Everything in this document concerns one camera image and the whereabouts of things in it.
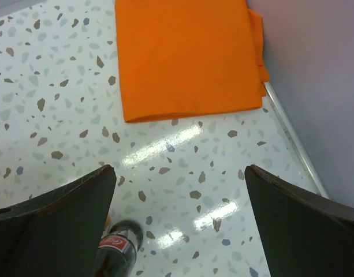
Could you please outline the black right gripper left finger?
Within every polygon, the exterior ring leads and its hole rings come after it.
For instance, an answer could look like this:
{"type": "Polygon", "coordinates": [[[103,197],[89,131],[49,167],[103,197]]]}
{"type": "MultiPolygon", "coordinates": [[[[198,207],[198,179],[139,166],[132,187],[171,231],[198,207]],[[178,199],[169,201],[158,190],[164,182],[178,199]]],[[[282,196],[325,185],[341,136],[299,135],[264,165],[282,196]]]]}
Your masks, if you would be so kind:
{"type": "Polygon", "coordinates": [[[117,177],[110,165],[0,209],[0,276],[90,276],[117,177]]]}

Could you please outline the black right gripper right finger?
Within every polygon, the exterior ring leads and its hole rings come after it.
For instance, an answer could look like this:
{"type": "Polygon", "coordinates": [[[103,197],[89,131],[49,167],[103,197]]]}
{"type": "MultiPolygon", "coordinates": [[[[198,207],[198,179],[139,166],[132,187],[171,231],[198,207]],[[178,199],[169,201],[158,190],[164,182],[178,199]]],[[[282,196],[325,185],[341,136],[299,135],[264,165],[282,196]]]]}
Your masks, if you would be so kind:
{"type": "Polygon", "coordinates": [[[354,208],[254,164],[244,175],[271,276],[354,276],[354,208]]]}

